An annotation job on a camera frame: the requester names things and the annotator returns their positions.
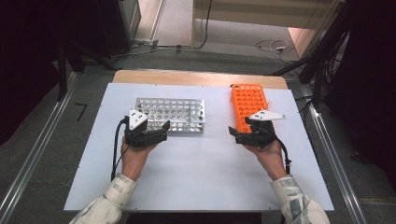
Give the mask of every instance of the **forearm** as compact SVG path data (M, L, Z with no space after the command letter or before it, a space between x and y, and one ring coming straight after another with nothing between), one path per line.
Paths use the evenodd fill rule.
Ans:
M136 182L117 174L105 194L82 209L70 223L116 223L120 220L123 207L128 203Z
M330 223L326 213L305 195L291 175L271 182L288 223Z

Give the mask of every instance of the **gray carpet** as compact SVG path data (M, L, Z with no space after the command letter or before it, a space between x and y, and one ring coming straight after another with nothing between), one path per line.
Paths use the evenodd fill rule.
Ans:
M112 62L124 69L166 69L250 75L270 74L284 66L283 62L275 59L194 51L182 51L176 54L174 50L124 56ZM69 104L9 223L67 223L75 215L75 213L63 211L64 203L106 85L112 81L115 73L95 63L88 63L88 65L84 74L78 76L78 83ZM289 81L288 86L294 96L296 98L302 96L300 84L295 81L296 78L290 75L284 75L284 77ZM54 88L29 115L14 136L0 146L0 193L2 196L37 139L55 104L56 96L57 88ZM82 108L75 103L88 104L80 121L77 119ZM297 105L302 108L304 101L298 101ZM394 198L395 192L382 171L372 164L352 161L349 158L353 148L348 142L347 131L325 106L323 106L323 117L358 197L360 199ZM335 211L327 213L330 221L331 223L351 223L346 204L309 116L306 120L306 129L318 155L318 164L323 177L328 182L327 188L335 208ZM364 203L362 207L369 223L396 222L396 216L392 212L395 205L392 203ZM262 219L263 223L279 223L280 213L278 211L266 212L263 213Z

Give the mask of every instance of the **sleeve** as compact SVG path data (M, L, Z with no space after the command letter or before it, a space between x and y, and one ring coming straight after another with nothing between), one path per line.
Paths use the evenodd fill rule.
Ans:
M287 223L330 223L321 206L305 195L292 175L271 182Z
M83 208L69 224L118 222L136 186L130 178L117 174L105 194Z

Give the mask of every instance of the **human hand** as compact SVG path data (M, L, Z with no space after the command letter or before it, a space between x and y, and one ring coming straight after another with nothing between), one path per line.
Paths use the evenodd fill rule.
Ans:
M287 175L282 159L282 148L278 141L272 142L265 148L244 146L247 150L256 155L267 174L277 180Z
M128 146L125 143L125 136L122 137L121 155L127 150L122 156L122 174L136 182L142 173L150 151L157 145L136 149Z

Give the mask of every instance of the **white sleeve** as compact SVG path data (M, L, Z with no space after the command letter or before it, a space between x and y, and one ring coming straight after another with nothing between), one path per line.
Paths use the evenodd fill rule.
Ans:
M125 175L117 174L105 194L88 204L69 224L117 223L136 185Z
M305 195L292 175L271 182L287 223L330 223L321 206Z

